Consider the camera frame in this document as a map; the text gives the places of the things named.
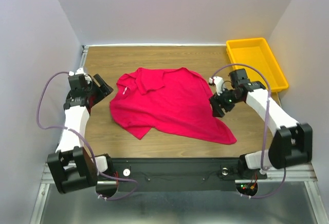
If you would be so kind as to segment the red polo t shirt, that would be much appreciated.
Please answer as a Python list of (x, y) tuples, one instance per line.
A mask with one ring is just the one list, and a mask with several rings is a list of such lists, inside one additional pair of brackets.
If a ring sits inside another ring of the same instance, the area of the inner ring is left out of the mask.
[(206, 80), (187, 68), (146, 69), (125, 73), (109, 103), (112, 119), (137, 139), (150, 129), (231, 145), (236, 138), (213, 117), (213, 93)]

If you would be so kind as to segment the yellow plastic bin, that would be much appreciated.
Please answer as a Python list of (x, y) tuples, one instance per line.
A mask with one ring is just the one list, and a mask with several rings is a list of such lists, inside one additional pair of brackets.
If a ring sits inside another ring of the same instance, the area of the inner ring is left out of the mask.
[(289, 88), (288, 81), (266, 39), (228, 40), (226, 50), (231, 63), (246, 64), (257, 69), (269, 82), (272, 92), (281, 92)]

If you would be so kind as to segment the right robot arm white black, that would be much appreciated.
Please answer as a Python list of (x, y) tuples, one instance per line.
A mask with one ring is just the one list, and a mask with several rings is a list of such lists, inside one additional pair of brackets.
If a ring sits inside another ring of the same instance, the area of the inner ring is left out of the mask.
[(307, 123), (300, 123), (288, 115), (270, 96), (260, 81), (251, 81), (244, 69), (230, 72), (231, 89), (221, 77), (210, 77), (209, 85), (216, 92), (209, 99), (213, 116), (222, 118), (235, 104), (244, 102), (264, 121), (265, 131), (273, 135), (269, 149), (241, 155), (238, 172), (260, 170), (261, 174), (273, 167), (285, 169), (309, 163), (313, 152), (313, 130)]

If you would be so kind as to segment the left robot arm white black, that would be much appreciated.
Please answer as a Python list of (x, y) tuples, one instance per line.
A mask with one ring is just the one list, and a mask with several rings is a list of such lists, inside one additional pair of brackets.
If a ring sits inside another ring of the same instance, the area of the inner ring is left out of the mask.
[(99, 173), (115, 173), (110, 156), (93, 157), (84, 138), (92, 107), (113, 89), (98, 74), (91, 76), (83, 68), (69, 72), (68, 82), (70, 90), (63, 105), (65, 123), (60, 127), (63, 132), (56, 151), (47, 157), (61, 194), (96, 186)]

